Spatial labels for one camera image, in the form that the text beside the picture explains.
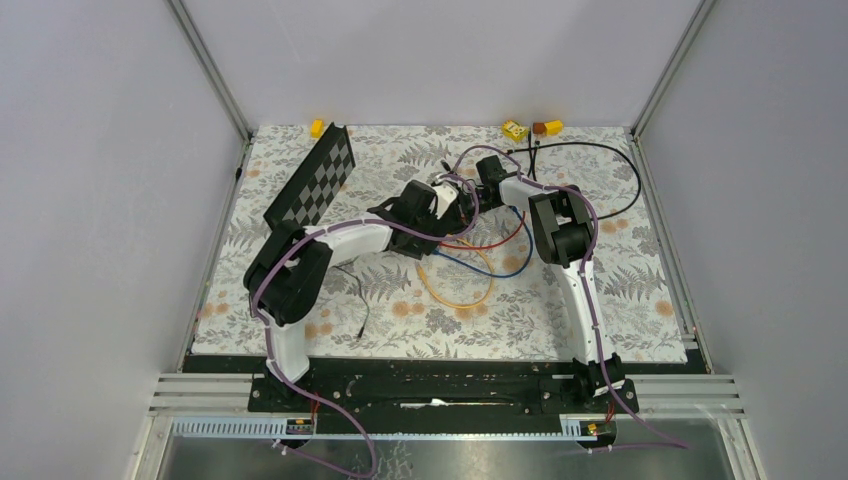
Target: yellow toy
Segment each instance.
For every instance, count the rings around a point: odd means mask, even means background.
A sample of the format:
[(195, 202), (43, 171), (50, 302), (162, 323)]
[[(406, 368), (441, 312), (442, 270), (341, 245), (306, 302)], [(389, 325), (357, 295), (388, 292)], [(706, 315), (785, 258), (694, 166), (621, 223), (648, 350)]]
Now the yellow toy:
[(520, 142), (527, 137), (527, 134), (530, 133), (530, 130), (527, 127), (523, 127), (512, 120), (506, 122), (501, 126), (501, 130), (503, 130), (504, 135), (513, 139), (516, 142)]
[(309, 129), (312, 138), (321, 138), (322, 133), (324, 133), (324, 120), (318, 119), (312, 122), (312, 128)]
[(556, 135), (562, 131), (562, 121), (554, 120), (553, 122), (545, 123), (545, 135)]

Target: black wire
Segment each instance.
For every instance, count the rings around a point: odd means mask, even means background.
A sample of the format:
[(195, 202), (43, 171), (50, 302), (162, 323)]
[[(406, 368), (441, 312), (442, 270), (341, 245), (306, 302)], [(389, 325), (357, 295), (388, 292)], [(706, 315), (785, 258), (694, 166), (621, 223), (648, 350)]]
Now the black wire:
[(367, 313), (365, 314), (365, 320), (362, 321), (362, 327), (359, 329), (359, 333), (356, 334), (356, 339), (360, 340), (362, 338), (362, 334), (365, 333), (365, 324), (368, 323), (368, 317), (371, 316), (371, 307), (368, 306), (368, 301), (365, 300), (365, 295), (363, 295), (363, 293), (362, 293), (362, 280), (360, 280), (359, 277), (357, 277), (356, 275), (354, 275), (354, 274), (348, 272), (347, 270), (343, 269), (339, 265), (335, 265), (335, 266), (333, 266), (333, 268), (335, 268), (336, 270), (338, 270), (338, 271), (344, 273), (345, 275), (348, 275), (348, 276), (352, 277), (354, 280), (356, 280), (356, 285), (359, 288), (359, 298), (362, 300), (362, 303), (365, 304), (365, 309), (367, 310)]
[(527, 175), (538, 182), (536, 179), (536, 153), (538, 150), (533, 148), (533, 132), (527, 132), (527, 153), (530, 155), (530, 168), (527, 169)]
[[(636, 204), (636, 201), (639, 200), (639, 196), (642, 194), (642, 176), (639, 175), (639, 170), (636, 169), (636, 165), (633, 164), (633, 162), (630, 160), (630, 158), (627, 155), (625, 155), (624, 152), (622, 152), (621, 150), (619, 150), (615, 147), (610, 147), (609, 145), (604, 145), (602, 143), (573, 141), (573, 142), (548, 143), (546, 145), (536, 145), (535, 147), (531, 144), (529, 148), (520, 148), (520, 149), (517, 149), (517, 150), (507, 150), (507, 153), (533, 152), (533, 151), (538, 151), (540, 148), (564, 147), (564, 146), (568, 146), (568, 145), (584, 145), (584, 146), (587, 146), (587, 147), (598, 147), (598, 148), (603, 148), (603, 149), (609, 150), (611, 152), (615, 152), (615, 153), (618, 154), (618, 156), (623, 158), (625, 162), (627, 162), (627, 165), (630, 166), (630, 169), (633, 170), (633, 173), (636, 175), (636, 195), (633, 196), (633, 199), (630, 200), (630, 203), (628, 203), (626, 207), (624, 207), (623, 209), (621, 209), (621, 210), (619, 210), (615, 213), (609, 213), (607, 215), (602, 215), (602, 216), (598, 217), (598, 220), (606, 220), (608, 218), (612, 218), (612, 217), (615, 217), (617, 215), (621, 215), (622, 213), (630, 210), (630, 208), (633, 205)], [(535, 171), (535, 166), (536, 166), (535, 157), (531, 153), (530, 168), (533, 169), (533, 171)]]

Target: checkerboard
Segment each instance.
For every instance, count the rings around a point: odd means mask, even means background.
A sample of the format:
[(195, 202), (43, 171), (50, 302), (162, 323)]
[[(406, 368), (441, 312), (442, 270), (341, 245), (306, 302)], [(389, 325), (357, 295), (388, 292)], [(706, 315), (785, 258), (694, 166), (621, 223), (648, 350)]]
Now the checkerboard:
[(347, 128), (330, 124), (268, 207), (268, 226), (283, 220), (317, 225), (355, 166)]

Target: patterned mat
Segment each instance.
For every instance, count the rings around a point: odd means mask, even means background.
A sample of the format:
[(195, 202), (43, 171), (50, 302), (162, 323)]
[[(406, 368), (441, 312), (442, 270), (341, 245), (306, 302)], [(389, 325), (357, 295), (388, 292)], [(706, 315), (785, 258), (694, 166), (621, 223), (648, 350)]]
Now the patterned mat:
[[(409, 180), (431, 181), (467, 147), (516, 144), (499, 127), (349, 127), (356, 168), (324, 214), (322, 223), (352, 218), (397, 195)], [(629, 152), (621, 128), (566, 128), (543, 143), (583, 140)], [(262, 354), (262, 328), (250, 318), (242, 276), (269, 235), (262, 214), (314, 145), (303, 126), (259, 129), (245, 168), (227, 237), (210, 284), (192, 345), (197, 354)], [(476, 178), (470, 154), (460, 173)], [(525, 166), (526, 153), (516, 154)], [(542, 183), (575, 184), (600, 214), (623, 208), (632, 198), (632, 171), (611, 152), (592, 147), (541, 150), (537, 173)], [(519, 225), (506, 208), (487, 212), (469, 240), (494, 243)], [(640, 199), (626, 213), (601, 222), (595, 272), (601, 309), (610, 336), (626, 362), (683, 362), (685, 351), (669, 298), (656, 237)], [(497, 273), (521, 267), (528, 254), (521, 232), (486, 253)], [(480, 268), (473, 252), (443, 249)], [(370, 307), (365, 334), (356, 333), (366, 316), (355, 279), (331, 269), (315, 308), (306, 317), (307, 352), (313, 356), (413, 357), (460, 359), (570, 360), (573, 330), (553, 273), (534, 253), (527, 269), (495, 280), (486, 301), (473, 309), (436, 302), (424, 288), (413, 259), (393, 253), (356, 259), (346, 270), (363, 284)], [(447, 259), (425, 257), (421, 265), (431, 285), (446, 300), (473, 303), (488, 279)]]

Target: white wall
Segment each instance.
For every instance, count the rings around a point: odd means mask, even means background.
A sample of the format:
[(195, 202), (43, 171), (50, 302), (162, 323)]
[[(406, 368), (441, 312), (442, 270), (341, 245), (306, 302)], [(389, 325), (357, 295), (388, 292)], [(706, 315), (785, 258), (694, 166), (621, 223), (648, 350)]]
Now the white wall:
[(771, 479), (845, 478), (848, 3), (719, 2), (644, 137)]
[(0, 478), (119, 478), (239, 141), (162, 1), (0, 6)]
[(188, 0), (245, 117), (632, 125), (698, 0)]

